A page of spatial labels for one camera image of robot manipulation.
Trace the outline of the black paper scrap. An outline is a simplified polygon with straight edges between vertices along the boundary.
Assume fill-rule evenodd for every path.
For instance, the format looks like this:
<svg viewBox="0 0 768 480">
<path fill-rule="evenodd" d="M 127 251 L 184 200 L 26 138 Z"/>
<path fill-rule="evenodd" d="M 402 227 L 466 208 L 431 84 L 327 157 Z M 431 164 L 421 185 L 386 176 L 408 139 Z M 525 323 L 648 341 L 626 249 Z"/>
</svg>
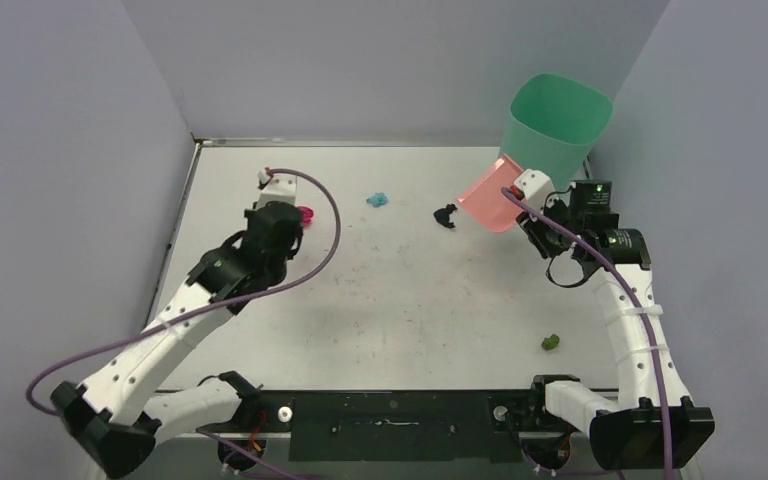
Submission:
<svg viewBox="0 0 768 480">
<path fill-rule="evenodd" d="M 452 221 L 451 216 L 458 210 L 457 206 L 453 203 L 447 204 L 433 212 L 433 218 L 435 222 L 441 227 L 454 230 L 456 224 Z"/>
</svg>

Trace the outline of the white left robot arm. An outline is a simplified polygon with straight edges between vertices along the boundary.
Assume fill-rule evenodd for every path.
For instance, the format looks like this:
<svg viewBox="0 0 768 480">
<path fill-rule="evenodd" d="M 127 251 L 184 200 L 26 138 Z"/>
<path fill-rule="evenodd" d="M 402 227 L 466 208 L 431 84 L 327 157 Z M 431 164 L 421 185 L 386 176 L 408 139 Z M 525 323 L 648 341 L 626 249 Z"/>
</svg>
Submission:
<svg viewBox="0 0 768 480">
<path fill-rule="evenodd" d="M 170 407 L 146 408 L 156 389 L 214 330 L 242 309 L 228 299 L 281 283 L 300 248 L 302 214 L 272 201 L 244 213 L 246 229 L 205 252 L 172 299 L 103 368 L 79 383 L 64 381 L 50 400 L 67 432 L 110 479 L 136 470 L 172 425 Z"/>
</svg>

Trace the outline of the magenta paper scrap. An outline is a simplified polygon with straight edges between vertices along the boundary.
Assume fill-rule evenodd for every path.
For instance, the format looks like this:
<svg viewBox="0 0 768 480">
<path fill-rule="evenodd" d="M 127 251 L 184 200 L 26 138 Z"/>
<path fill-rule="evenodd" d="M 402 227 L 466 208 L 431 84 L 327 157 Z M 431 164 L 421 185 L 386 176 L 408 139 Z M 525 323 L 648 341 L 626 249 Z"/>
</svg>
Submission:
<svg viewBox="0 0 768 480">
<path fill-rule="evenodd" d="M 307 206 L 298 206 L 297 209 L 302 215 L 302 227 L 309 228 L 315 216 L 314 210 Z"/>
</svg>

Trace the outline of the teal paper scrap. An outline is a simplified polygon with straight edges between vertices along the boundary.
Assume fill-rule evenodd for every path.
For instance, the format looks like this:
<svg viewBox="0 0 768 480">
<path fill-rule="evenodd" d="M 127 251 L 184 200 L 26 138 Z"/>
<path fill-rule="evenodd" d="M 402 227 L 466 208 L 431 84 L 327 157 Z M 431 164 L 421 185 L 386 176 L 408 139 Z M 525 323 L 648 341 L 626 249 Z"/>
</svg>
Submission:
<svg viewBox="0 0 768 480">
<path fill-rule="evenodd" d="M 366 199 L 366 203 L 373 208 L 380 208 L 389 203 L 389 198 L 384 192 L 376 192 Z"/>
</svg>

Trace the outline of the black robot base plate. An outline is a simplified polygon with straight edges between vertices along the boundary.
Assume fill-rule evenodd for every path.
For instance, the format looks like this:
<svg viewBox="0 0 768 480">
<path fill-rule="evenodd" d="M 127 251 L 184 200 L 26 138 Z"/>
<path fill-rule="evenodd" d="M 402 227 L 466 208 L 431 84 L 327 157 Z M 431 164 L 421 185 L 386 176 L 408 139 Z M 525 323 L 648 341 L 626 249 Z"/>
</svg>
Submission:
<svg viewBox="0 0 768 480">
<path fill-rule="evenodd" d="M 289 437 L 292 462 L 451 461 L 513 463 L 520 446 L 566 446 L 573 427 L 520 390 L 267 390 L 216 433 Z"/>
</svg>

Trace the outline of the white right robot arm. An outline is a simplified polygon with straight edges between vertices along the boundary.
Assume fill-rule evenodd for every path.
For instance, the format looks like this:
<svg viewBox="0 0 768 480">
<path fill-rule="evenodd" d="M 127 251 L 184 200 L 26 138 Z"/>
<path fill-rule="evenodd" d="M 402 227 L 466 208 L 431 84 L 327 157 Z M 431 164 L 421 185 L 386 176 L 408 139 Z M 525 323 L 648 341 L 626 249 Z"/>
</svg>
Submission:
<svg viewBox="0 0 768 480">
<path fill-rule="evenodd" d="M 710 408 L 694 403 L 672 358 L 655 301 L 652 260 L 643 234 L 619 225 L 611 185 L 577 181 L 557 191 L 539 173 L 524 174 L 504 197 L 521 209 L 518 225 L 540 256 L 564 253 L 581 268 L 603 312 L 618 377 L 614 401 L 562 375 L 536 378 L 528 421 L 548 429 L 563 420 L 584 433 L 604 470 L 684 468 L 713 434 Z"/>
</svg>

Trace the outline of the pink plastic dustpan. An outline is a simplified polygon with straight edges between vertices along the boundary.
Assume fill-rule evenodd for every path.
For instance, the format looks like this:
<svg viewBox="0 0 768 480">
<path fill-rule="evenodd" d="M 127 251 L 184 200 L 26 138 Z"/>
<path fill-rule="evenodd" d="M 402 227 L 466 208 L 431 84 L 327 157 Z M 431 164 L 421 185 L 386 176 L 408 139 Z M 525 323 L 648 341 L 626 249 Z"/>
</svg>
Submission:
<svg viewBox="0 0 768 480">
<path fill-rule="evenodd" d="M 509 230 L 521 210 L 505 197 L 502 189 L 513 186 L 523 172 L 508 155 L 501 156 L 456 198 L 457 207 L 490 232 Z"/>
</svg>

